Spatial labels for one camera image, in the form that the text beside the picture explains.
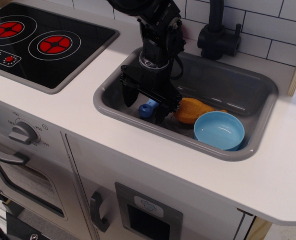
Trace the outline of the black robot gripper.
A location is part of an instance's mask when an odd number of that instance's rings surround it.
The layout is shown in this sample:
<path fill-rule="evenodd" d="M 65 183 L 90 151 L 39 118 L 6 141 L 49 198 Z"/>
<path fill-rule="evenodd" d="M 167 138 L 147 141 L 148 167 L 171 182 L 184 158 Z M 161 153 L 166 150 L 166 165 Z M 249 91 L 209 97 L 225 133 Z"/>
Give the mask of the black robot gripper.
<path fill-rule="evenodd" d="M 122 65 L 120 81 L 124 103 L 131 107 L 141 93 L 159 103 L 155 108 L 154 123 L 161 124 L 164 118 L 179 108 L 182 95 L 174 88 L 171 81 L 178 80 L 183 73 L 171 76 L 174 59 L 158 67 L 144 59 L 142 54 L 135 62 Z"/>

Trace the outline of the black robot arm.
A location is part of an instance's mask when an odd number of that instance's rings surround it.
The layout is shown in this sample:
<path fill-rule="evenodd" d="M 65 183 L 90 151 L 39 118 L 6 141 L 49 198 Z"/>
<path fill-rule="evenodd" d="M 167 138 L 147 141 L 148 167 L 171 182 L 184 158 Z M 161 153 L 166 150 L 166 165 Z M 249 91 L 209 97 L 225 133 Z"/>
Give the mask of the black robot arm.
<path fill-rule="evenodd" d="M 125 104 L 132 106 L 139 94 L 156 101 L 155 123 L 179 109 L 182 95 L 173 87 L 183 73 L 172 76 L 173 63 L 183 64 L 178 55 L 184 50 L 180 10 L 172 0 L 112 0 L 112 7 L 136 17 L 143 41 L 138 65 L 122 65 L 122 91 Z"/>

